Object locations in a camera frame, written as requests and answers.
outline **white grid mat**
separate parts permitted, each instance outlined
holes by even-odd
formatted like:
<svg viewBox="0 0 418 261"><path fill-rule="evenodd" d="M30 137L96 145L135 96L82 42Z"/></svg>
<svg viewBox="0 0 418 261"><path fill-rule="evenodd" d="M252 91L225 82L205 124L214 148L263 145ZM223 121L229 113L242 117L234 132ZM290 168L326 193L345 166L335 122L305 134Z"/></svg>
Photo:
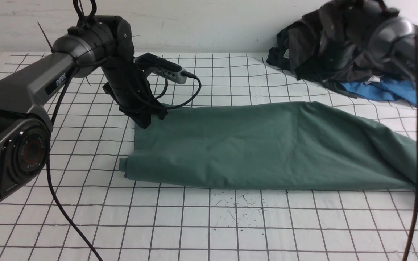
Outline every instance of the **white grid mat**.
<svg viewBox="0 0 418 261"><path fill-rule="evenodd" d="M4 53L0 79L44 53ZM318 101L415 138L407 102L350 99L297 81L264 53L162 55L195 73L189 106ZM413 192L207 190L135 182L118 171L133 150L134 123L101 85L100 70L74 79L60 108L51 151L53 184L65 210L105 260L396 261L411 221ZM164 80L150 76L160 93ZM197 83L170 84L161 102L180 104ZM56 100L46 104L52 113ZM411 261L418 261L418 225ZM0 261L96 260L53 204L43 172L0 204Z"/></svg>

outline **wire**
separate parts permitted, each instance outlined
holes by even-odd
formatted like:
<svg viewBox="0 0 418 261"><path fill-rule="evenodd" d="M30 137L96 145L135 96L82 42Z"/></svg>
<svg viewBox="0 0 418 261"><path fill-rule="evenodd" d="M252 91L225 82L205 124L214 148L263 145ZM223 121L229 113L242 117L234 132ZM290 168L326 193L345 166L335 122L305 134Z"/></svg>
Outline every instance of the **wire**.
<svg viewBox="0 0 418 261"><path fill-rule="evenodd" d="M65 85L61 91L61 94L59 95L59 99L56 103L56 107L54 108L53 111L53 116L51 117L51 122L54 123L56 121L56 118L58 116L58 112L62 103L62 100L65 96L65 93L67 91L67 88L70 85L70 81L72 81L73 77L76 75L76 73L80 70L79 67L76 67L76 69L73 71L73 73L71 74L71 76L68 77L67 81L65 82ZM48 142L48 151L51 150L51 144L50 142ZM85 241L85 243L89 246L89 248L91 249L91 251L93 251L93 253L95 254L95 256L98 258L99 261L103 261L103 259L101 258L101 256L98 254L98 252L96 251L96 249L94 248L94 246L90 243L90 241L88 241L88 239L86 238L86 236L81 232L81 230L76 226L76 224L72 221L72 219L69 217L69 215L65 212L65 210L63 209L61 203L58 200L58 197L56 196L56 192L54 191L54 187L53 187L53 182L51 180L51 162L50 162L50 154L48 153L48 156L46 158L46 178L48 179L48 187L49 190L51 192L51 195L53 196L53 200L55 201L56 205L58 206L59 210L61 211L61 213L63 214L63 216L65 217L65 219L69 222L69 224L77 231L77 233L81 236L81 238Z"/></svg>
<svg viewBox="0 0 418 261"><path fill-rule="evenodd" d="M415 225L417 223L418 217L418 34L415 35L415 88L417 94L417 169L416 169L416 178L415 178L415 200L413 204L413 215L412 220L410 223L409 234L407 236L407 244L406 249L404 250L404 256L402 258L403 261L407 261L407 258L410 253L410 247L413 240L413 234L415 233Z"/></svg>
<svg viewBox="0 0 418 261"><path fill-rule="evenodd" d="M194 74L192 74L192 73L189 73L189 72L187 72L187 71L182 71L181 72L181 75L182 76L186 76L186 77L188 77L188 78L191 78L191 79L195 79L196 81L198 81L198 84L199 84L199 87L198 87L198 89L197 89L197 91L186 101L186 102L184 102L184 103L182 103L182 104L180 104L180 105L177 105L177 106L171 106L171 107L159 107L159 106L156 106L156 105L154 105L154 104L151 104L151 103L149 103L148 101L145 101L143 98L141 98L139 95L138 95L138 93L135 91L135 90L133 90L133 89L131 89L131 94L135 97L135 98L137 98L139 101L141 101L142 103L144 103L145 105L147 105L147 106L149 106L149 107L151 107L151 108L154 108L154 109L161 109L161 110L170 110L170 109L179 109L179 108L181 108L181 107L183 107L183 106L185 106L186 104L188 104L188 103L190 103L192 100L194 100L194 98L196 98L196 96L199 94L199 92L201 91L201 89L202 89L202 83L201 83L201 80L199 80L199 78L196 76L196 75L194 75ZM165 75L165 73L163 73L163 76L164 76L164 79L165 79L165 82L166 82L166 85L167 85L167 76ZM157 99L156 97L154 97L154 96L152 96L151 95L151 97L149 97L149 100L150 99Z"/></svg>

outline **blue cloth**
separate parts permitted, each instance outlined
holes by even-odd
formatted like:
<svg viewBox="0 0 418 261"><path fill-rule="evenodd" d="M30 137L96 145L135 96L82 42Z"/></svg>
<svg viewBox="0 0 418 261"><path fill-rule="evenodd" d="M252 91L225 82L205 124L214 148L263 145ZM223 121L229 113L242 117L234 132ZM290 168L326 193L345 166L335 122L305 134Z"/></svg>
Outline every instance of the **blue cloth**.
<svg viewBox="0 0 418 261"><path fill-rule="evenodd" d="M411 81L396 81L383 76L381 82L365 84L363 82L340 83L348 92L373 101L397 101L405 99L417 105L417 96Z"/></svg>

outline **robotic arm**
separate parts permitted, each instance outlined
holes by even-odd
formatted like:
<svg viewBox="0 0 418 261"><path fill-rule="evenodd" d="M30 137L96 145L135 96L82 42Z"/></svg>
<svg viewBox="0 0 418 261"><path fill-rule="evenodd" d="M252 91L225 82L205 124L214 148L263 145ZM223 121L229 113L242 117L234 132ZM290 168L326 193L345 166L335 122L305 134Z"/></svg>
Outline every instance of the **robotic arm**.
<svg viewBox="0 0 418 261"><path fill-rule="evenodd" d="M152 96L146 80L150 72L176 83L195 78L152 54L135 58L126 20L95 15L94 1L91 13L84 16L77 0L73 2L78 24L56 40L53 53L0 80L0 202L44 167L53 125L43 105L73 77L88 76L100 66L108 81L104 91L142 128L151 124L151 115L164 119L169 109ZM398 14L381 0L334 0L323 5L319 50L323 66L342 69L358 46L375 61L391 62L400 74L414 76L416 29Z"/></svg>
<svg viewBox="0 0 418 261"><path fill-rule="evenodd" d="M53 124L43 106L73 77L101 66L103 86L136 124L146 128L151 116L167 109L152 95L146 77L154 72L176 83L195 78L181 66L146 53L134 57L131 27L120 16L95 15L96 5L77 26L57 39L52 54L0 80L0 202L38 175L49 153Z"/></svg>

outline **green cloth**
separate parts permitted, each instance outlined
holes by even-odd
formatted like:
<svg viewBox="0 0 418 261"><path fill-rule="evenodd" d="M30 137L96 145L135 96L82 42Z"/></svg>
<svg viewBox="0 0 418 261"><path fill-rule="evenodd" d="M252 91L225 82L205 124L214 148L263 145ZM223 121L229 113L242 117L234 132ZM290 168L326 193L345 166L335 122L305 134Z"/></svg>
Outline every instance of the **green cloth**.
<svg viewBox="0 0 418 261"><path fill-rule="evenodd" d="M120 170L215 189L413 189L416 144L320 103L181 108L136 128Z"/></svg>

